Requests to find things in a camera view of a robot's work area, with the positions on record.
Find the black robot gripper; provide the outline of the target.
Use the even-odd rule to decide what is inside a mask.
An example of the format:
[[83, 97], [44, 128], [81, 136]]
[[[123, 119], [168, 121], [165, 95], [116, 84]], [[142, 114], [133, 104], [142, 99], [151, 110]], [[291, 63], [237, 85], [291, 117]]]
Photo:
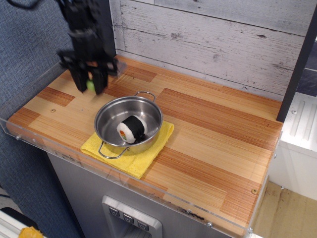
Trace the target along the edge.
[[119, 74], [118, 61], [104, 50], [101, 38], [92, 29], [70, 30], [73, 49], [57, 52], [61, 65], [69, 69], [73, 81], [80, 92], [87, 90], [87, 71], [92, 70], [95, 93], [101, 94], [107, 87], [108, 73]]

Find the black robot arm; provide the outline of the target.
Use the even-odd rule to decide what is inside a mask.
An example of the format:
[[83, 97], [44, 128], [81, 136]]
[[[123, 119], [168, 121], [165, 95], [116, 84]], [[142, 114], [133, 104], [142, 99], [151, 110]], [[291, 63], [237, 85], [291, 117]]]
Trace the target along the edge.
[[118, 75], [109, 1], [60, 0], [58, 4], [73, 45], [57, 53], [60, 63], [70, 71], [79, 91], [87, 90], [92, 75], [95, 93], [101, 94], [108, 76]]

